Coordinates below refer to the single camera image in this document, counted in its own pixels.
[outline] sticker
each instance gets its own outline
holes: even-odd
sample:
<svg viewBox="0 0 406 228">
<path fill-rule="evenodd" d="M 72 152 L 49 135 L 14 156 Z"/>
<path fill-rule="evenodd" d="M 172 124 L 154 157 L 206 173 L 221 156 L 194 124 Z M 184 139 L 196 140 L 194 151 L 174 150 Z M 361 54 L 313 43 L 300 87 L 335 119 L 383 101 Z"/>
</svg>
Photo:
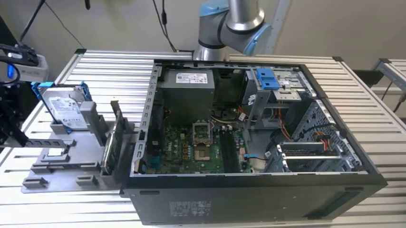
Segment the sticker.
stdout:
<svg viewBox="0 0 406 228">
<path fill-rule="evenodd" d="M 208 216 L 210 201 L 172 201 L 169 202 L 170 217 Z"/>
<path fill-rule="evenodd" d="M 244 113 L 241 113 L 240 116 L 239 116 L 239 120 L 243 121 L 245 119 L 245 116 L 247 115 Z"/>
<path fill-rule="evenodd" d="M 269 156 L 271 156 L 271 152 L 267 151 L 267 152 L 265 152 L 265 158 L 269 158 Z"/>
<path fill-rule="evenodd" d="M 283 80 L 280 80 L 280 81 L 279 81 L 279 84 L 288 85 L 288 84 L 289 84 L 289 82 L 288 82 L 288 81 L 283 81 Z"/>
<path fill-rule="evenodd" d="M 62 122 L 62 125 L 72 129 L 86 128 L 86 122 L 72 98 L 50 97 L 49 102 L 54 118 Z"/>
<path fill-rule="evenodd" d="M 177 73 L 176 83 L 206 84 L 206 74 Z"/>
</svg>

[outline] metal table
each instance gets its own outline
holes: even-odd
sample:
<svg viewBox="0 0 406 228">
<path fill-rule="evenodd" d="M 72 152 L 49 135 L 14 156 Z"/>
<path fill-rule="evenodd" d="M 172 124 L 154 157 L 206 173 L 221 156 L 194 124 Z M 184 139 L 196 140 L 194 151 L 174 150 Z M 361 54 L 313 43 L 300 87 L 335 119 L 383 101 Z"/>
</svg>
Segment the metal table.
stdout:
<svg viewBox="0 0 406 228">
<path fill-rule="evenodd" d="M 74 54 L 56 82 L 84 80 L 104 118 L 113 119 L 109 101 L 117 97 L 124 116 L 138 124 L 154 58 L 189 59 L 190 55 L 88 50 Z M 231 55 L 229 58 L 239 62 L 307 65 L 388 186 L 332 221 L 200 224 L 193 227 L 404 227 L 406 126 L 348 66 L 331 57 Z M 22 125 L 28 137 L 48 138 L 49 122 L 50 116 L 40 103 Z M 0 154 L 0 225 L 29 224 L 30 228 L 142 226 L 129 200 L 120 198 L 117 191 L 21 194 L 21 182 L 38 153 L 40 149 L 6 148 Z"/>
<path fill-rule="evenodd" d="M 380 58 L 373 66 L 406 93 L 406 60 Z"/>
</svg>

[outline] green motherboard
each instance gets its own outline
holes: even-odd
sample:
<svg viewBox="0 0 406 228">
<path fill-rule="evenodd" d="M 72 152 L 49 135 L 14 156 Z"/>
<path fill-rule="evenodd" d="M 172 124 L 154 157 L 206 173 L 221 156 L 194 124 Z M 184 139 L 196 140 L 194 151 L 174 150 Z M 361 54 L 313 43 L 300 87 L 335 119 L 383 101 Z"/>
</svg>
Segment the green motherboard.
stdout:
<svg viewBox="0 0 406 228">
<path fill-rule="evenodd" d="M 204 128 L 194 128 L 197 137 L 206 137 Z M 164 151 L 158 162 L 149 163 L 148 174 L 193 174 L 193 173 L 224 173 L 223 153 L 221 153 L 221 131 L 212 130 L 208 135 L 210 143 L 196 144 L 192 137 L 190 128 L 166 127 L 164 131 Z M 237 165 L 237 172 L 249 172 L 248 162 L 241 163 L 241 153 L 247 148 L 239 129 L 231 130 L 233 139 L 228 143 L 231 152 L 235 153 L 232 162 Z"/>
</svg>

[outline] white wall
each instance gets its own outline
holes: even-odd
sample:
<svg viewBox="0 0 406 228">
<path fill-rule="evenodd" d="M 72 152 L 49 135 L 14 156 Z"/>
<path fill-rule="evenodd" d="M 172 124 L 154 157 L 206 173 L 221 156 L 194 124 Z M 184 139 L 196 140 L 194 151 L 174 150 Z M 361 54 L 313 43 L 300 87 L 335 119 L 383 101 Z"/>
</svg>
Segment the white wall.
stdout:
<svg viewBox="0 0 406 228">
<path fill-rule="evenodd" d="M 292 0 L 275 54 L 340 56 L 353 69 L 406 58 L 406 0 Z"/>
<path fill-rule="evenodd" d="M 0 0 L 0 15 L 16 38 L 24 30 L 38 0 Z M 86 49 L 170 51 L 150 0 L 48 0 L 48 4 Z M 198 7 L 204 0 L 166 0 L 168 34 L 177 49 L 197 45 Z M 272 20 L 276 0 L 261 0 L 265 20 Z M 156 0 L 158 14 L 161 0 Z M 78 44 L 44 5 L 24 42 L 46 58 L 56 78 Z"/>
</svg>

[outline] hard drive label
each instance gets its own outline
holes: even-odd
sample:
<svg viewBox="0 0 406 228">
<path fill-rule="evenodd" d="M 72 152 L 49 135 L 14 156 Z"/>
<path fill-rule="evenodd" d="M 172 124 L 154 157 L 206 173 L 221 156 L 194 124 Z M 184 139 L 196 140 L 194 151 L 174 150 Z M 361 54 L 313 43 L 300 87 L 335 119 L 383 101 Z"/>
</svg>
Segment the hard drive label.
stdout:
<svg viewBox="0 0 406 228">
<path fill-rule="evenodd" d="M 72 98 L 50 97 L 49 102 L 53 109 L 53 115 L 56 119 L 62 122 L 62 125 L 72 129 L 86 126 L 77 103 Z"/>
</svg>

